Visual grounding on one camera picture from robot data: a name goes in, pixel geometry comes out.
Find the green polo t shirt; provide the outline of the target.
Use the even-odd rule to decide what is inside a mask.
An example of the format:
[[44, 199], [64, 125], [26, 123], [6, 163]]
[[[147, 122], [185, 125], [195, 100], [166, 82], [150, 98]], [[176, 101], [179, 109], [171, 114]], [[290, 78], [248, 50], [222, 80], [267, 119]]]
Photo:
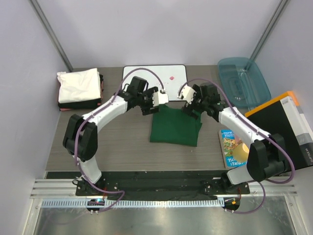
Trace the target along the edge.
[[153, 115], [150, 142], [171, 143], [196, 147], [202, 127], [201, 114], [191, 117], [181, 109], [160, 105]]

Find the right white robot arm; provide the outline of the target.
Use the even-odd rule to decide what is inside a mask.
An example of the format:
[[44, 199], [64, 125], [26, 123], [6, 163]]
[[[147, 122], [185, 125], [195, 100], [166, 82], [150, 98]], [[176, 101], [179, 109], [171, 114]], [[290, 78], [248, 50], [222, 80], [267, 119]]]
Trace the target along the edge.
[[246, 164], [222, 174], [221, 188], [224, 192], [233, 193], [242, 183], [261, 182], [289, 169], [283, 137], [260, 129], [228, 101], [221, 100], [214, 84], [208, 82], [192, 87], [183, 85], [178, 97], [186, 102], [182, 108], [185, 114], [196, 118], [197, 113], [207, 113], [216, 122], [233, 131], [248, 147]]

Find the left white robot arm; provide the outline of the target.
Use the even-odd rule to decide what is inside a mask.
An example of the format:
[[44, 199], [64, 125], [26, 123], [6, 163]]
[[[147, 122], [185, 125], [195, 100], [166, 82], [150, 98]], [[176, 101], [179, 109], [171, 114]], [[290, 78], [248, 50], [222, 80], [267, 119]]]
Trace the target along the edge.
[[96, 161], [98, 133], [113, 119], [139, 107], [142, 114], [158, 112], [154, 97], [158, 87], [147, 88], [148, 82], [134, 76], [126, 88], [120, 88], [103, 105], [95, 110], [80, 115], [72, 115], [68, 121], [63, 139], [63, 147], [74, 158], [82, 174], [83, 186], [93, 195], [100, 195], [105, 190], [105, 180]]

